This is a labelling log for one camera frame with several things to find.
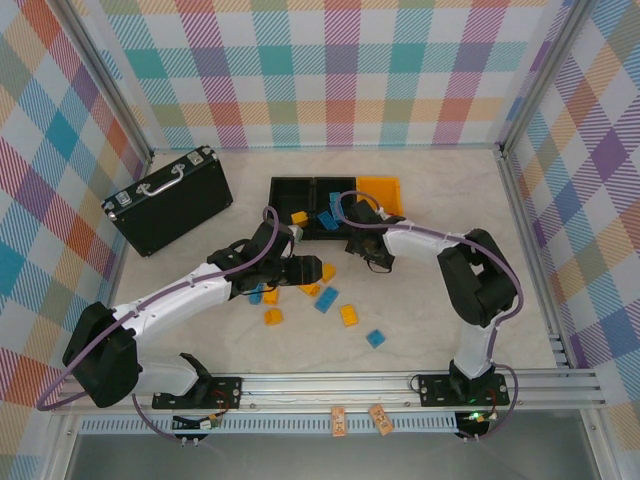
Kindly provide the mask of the yellow plastic bin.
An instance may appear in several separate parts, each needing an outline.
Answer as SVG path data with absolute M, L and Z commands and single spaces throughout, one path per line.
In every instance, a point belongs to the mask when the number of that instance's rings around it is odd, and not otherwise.
M 400 181 L 396 177 L 358 176 L 356 190 L 372 196 L 389 215 L 403 216 Z

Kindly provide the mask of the black plastic bin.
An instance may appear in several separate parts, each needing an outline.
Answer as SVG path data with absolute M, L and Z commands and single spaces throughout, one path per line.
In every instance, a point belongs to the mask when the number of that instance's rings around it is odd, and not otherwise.
M 313 240 L 315 234 L 313 177 L 272 177 L 268 205 L 277 211 L 280 222 L 285 225 L 293 225 L 293 214 L 305 212 L 308 216 L 308 225 L 302 228 L 302 239 Z
M 351 236 L 351 227 L 342 222 L 330 208 L 329 193 L 354 190 L 356 187 L 355 177 L 316 177 L 315 178 L 315 204 L 314 220 L 312 223 L 313 240 L 348 240 Z M 323 228 L 317 215 L 323 211 L 328 211 L 339 224 L 339 229 L 329 231 Z

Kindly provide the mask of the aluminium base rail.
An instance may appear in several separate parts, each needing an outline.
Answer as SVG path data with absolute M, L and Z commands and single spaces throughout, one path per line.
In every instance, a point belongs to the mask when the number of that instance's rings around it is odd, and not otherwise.
M 516 372 L 521 410 L 602 408 L 604 392 L 592 370 L 530 369 Z M 380 404 L 391 412 L 418 410 L 411 372 L 245 374 L 241 412 L 326 412 L 344 406 L 360 412 Z

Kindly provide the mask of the aluminium side rail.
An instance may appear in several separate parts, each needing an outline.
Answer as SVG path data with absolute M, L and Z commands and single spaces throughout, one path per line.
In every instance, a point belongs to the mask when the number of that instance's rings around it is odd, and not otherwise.
M 552 352 L 556 358 L 556 365 L 558 368 L 573 368 L 573 353 L 571 347 L 567 347 L 564 341 L 564 327 L 560 319 L 560 312 L 551 285 L 545 274 L 539 245 L 526 211 L 524 197 L 519 190 L 516 175 L 507 154 L 497 149 L 494 151 L 494 156 L 506 198 L 514 218 L 525 263 L 535 292 L 535 298 L 550 337 Z

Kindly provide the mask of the aluminium frame post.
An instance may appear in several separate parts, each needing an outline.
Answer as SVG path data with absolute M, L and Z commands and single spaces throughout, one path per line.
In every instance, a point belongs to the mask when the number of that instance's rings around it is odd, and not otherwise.
M 76 12 L 72 0 L 51 0 L 51 2 L 56 2 L 57 8 L 60 10 L 60 15 L 65 17 L 66 25 L 71 31 L 71 36 L 81 52 L 83 60 L 88 65 L 88 70 L 96 80 L 101 92 L 105 94 L 109 105 L 113 108 L 115 116 L 121 122 L 124 131 L 129 135 L 142 156 L 146 160 L 151 159 L 153 150 L 119 90 L 99 49 L 95 46 L 80 15 Z
M 536 23 L 507 96 L 504 121 L 495 137 L 501 153 L 509 151 L 531 121 L 597 0 L 549 0 Z

